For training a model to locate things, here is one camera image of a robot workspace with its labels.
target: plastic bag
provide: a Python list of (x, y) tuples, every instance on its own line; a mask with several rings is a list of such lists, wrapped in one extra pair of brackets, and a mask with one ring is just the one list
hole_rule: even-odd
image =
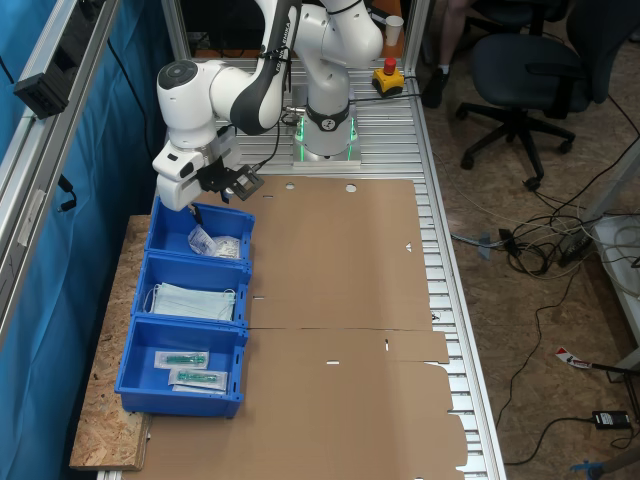
[(240, 240), (222, 236), (211, 238), (200, 225), (189, 234), (189, 246), (198, 255), (219, 258), (240, 258)]
[(221, 390), (212, 390), (210, 388), (188, 387), (186, 385), (175, 384), (171, 389), (174, 392), (204, 393), (206, 395), (223, 395)]
[(240, 258), (240, 240), (233, 237), (213, 237), (216, 244), (214, 257)]
[(189, 246), (198, 255), (214, 257), (216, 253), (216, 243), (200, 225), (196, 225), (196, 228), (191, 230)]
[(156, 352), (153, 368), (189, 367), (205, 370), (209, 365), (209, 352)]
[(187, 385), (189, 387), (210, 388), (227, 391), (227, 372), (213, 370), (195, 370), (192, 368), (174, 368), (169, 372), (169, 385)]

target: aluminum profile frame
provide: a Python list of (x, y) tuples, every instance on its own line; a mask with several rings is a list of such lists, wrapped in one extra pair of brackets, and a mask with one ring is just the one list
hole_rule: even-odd
[[(49, 63), (76, 1), (58, 0), (20, 78)], [(104, 3), (65, 111), (38, 120), (25, 108), (0, 165), (0, 348), (119, 5)]]

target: power adapter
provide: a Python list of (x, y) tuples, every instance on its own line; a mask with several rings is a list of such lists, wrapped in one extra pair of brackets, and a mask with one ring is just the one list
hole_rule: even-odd
[(596, 410), (591, 413), (597, 430), (628, 430), (631, 428), (631, 419), (623, 410)]

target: black device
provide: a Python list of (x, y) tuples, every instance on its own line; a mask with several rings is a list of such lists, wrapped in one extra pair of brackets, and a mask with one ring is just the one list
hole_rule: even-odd
[(16, 83), (13, 93), (39, 119), (62, 113), (106, 0), (78, 1), (49, 63)]
[(592, 412), (597, 430), (623, 430), (631, 428), (631, 419), (624, 410), (596, 410)]

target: blue plastic bin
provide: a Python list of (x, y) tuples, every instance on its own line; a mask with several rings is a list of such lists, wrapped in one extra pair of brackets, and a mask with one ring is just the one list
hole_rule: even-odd
[[(224, 292), (231, 289), (236, 292), (236, 304), (231, 322), (225, 320), (219, 322), (224, 325), (245, 328), (247, 326), (245, 315), (247, 290), (250, 279), (251, 268), (245, 264), (216, 263), (195, 256), (146, 252), (142, 259), (131, 314), (146, 313), (150, 310), (153, 293), (149, 292), (155, 285), (163, 282), (176, 287), (209, 292)], [(217, 322), (202, 318), (194, 318), (194, 320)]]
[(214, 207), (195, 203), (202, 216), (202, 228), (211, 237), (228, 235), (240, 239), (240, 258), (207, 257), (198, 255), (189, 246), (189, 234), (196, 226), (196, 221), (188, 208), (175, 212), (165, 207), (157, 197), (153, 205), (149, 235), (145, 250), (150, 252), (168, 252), (189, 255), (197, 258), (208, 258), (219, 262), (248, 263), (251, 232), (256, 217), (249, 213), (231, 208)]
[[(134, 315), (125, 343), (115, 391), (130, 412), (233, 417), (240, 393), (242, 360), (248, 332), (206, 321), (159, 315)], [(155, 352), (208, 351), (209, 370), (227, 372), (227, 393), (174, 392), (169, 371), (154, 368)]]

